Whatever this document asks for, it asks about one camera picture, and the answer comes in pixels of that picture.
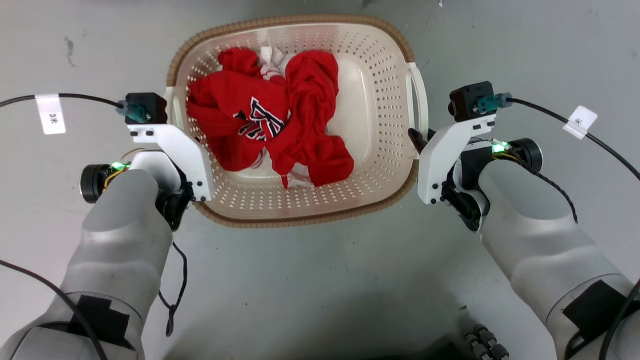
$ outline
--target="basket rim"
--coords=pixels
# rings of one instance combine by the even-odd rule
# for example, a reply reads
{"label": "basket rim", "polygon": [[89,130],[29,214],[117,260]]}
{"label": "basket rim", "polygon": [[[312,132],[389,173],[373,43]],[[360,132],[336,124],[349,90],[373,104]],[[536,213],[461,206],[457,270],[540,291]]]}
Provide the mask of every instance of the basket rim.
{"label": "basket rim", "polygon": [[[286,25],[298,25],[298,24],[315,24],[315,23],[339,23],[339,24],[361,24],[369,25],[384,31],[389,35],[398,45],[404,60],[407,63],[415,61],[413,57],[413,51],[409,46],[402,33],[396,29],[393,25],[387,21],[378,17],[369,15],[347,15],[347,14],[325,14],[325,15],[283,15],[276,17],[268,17],[265,19],[247,20],[241,22],[235,22],[233,24],[226,24],[217,26],[205,31],[201,31],[196,35],[193,35],[189,40],[178,49],[173,57],[169,71],[166,76],[166,86],[173,87],[178,80],[178,72],[182,62],[187,54],[191,50],[200,45],[202,42],[210,40],[212,38],[220,37],[223,35],[229,35],[242,31],[255,30],[260,28],[272,28],[274,26],[286,26]],[[374,213],[379,210],[389,208],[398,201],[400,201],[411,190],[416,182],[418,176],[418,161],[414,160],[411,166],[411,170],[407,175],[406,180],[400,186],[400,188],[393,193],[390,197],[374,202],[372,204],[363,205],[353,209],[347,209],[342,211],[336,211],[333,213],[326,213],[320,215],[310,215],[307,217],[298,218],[282,218],[282,219],[237,219],[225,217],[213,209],[211,209],[206,202],[194,202],[195,208],[201,212],[206,218],[213,222],[224,225],[227,227],[235,227],[241,229],[258,229],[258,228],[273,228],[273,227],[292,227],[301,225],[322,224],[325,222],[331,222],[336,220],[344,220],[347,218],[357,217],[368,213]]]}

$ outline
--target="white cable label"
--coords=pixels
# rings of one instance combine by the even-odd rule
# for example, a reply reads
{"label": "white cable label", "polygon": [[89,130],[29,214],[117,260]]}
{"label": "white cable label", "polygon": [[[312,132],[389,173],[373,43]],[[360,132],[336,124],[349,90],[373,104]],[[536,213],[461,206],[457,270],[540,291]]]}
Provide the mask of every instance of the white cable label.
{"label": "white cable label", "polygon": [[36,95],[36,102],[44,134],[66,133],[65,118],[62,116],[62,106],[58,94]]}
{"label": "white cable label", "polygon": [[571,114],[569,122],[563,126],[563,129],[578,139],[582,139],[587,135],[587,130],[597,118],[598,114],[580,105]]}

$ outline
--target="beige plastic basket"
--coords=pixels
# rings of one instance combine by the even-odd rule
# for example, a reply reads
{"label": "beige plastic basket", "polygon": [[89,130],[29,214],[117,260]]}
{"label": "beige plastic basket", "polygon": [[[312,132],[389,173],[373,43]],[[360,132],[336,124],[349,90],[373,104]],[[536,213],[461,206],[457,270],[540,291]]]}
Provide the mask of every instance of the beige plastic basket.
{"label": "beige plastic basket", "polygon": [[342,137],[355,161],[354,171],[338,183],[285,189],[267,158],[258,169],[227,172],[209,152],[215,195],[210,202],[196,202],[198,210],[226,226],[283,227],[370,213],[406,195],[417,177],[417,154],[406,132],[409,127],[426,132],[426,92],[402,34],[375,17],[274,17],[196,34],[178,50],[167,76],[171,122],[206,144],[195,119],[186,115],[187,85],[216,70],[220,51],[230,47],[258,51],[265,45],[276,46],[287,55],[282,70],[302,51],[335,55],[340,92],[327,132]]}

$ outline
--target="white basket handle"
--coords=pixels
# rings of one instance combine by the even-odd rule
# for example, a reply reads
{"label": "white basket handle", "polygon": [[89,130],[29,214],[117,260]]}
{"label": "white basket handle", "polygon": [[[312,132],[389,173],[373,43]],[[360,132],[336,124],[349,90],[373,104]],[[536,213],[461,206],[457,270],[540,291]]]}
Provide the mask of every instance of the white basket handle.
{"label": "white basket handle", "polygon": [[179,127],[184,131],[184,121],[182,121],[182,106],[180,106],[180,98],[176,94],[175,87],[168,87],[164,92],[166,100],[167,122]]}
{"label": "white basket handle", "polygon": [[[427,104],[427,90],[424,88],[424,81],[418,66],[409,63],[409,71],[406,73],[406,98],[409,110],[409,126],[420,131],[426,138],[429,131],[429,106]],[[418,116],[413,113],[413,91],[418,102]]]}

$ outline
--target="green led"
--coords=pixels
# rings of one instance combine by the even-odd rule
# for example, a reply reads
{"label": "green led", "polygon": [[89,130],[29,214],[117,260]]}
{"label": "green led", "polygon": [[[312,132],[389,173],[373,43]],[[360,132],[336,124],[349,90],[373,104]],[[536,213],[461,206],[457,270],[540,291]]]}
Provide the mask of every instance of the green led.
{"label": "green led", "polygon": [[114,163],[111,164],[111,167],[114,168],[115,170],[122,170],[125,167],[130,167],[130,164],[123,164],[119,161],[116,161]]}
{"label": "green led", "polygon": [[493,145],[491,145],[492,151],[494,153],[496,152],[503,152],[506,150],[506,147],[504,145],[502,145],[501,143],[495,143]]}

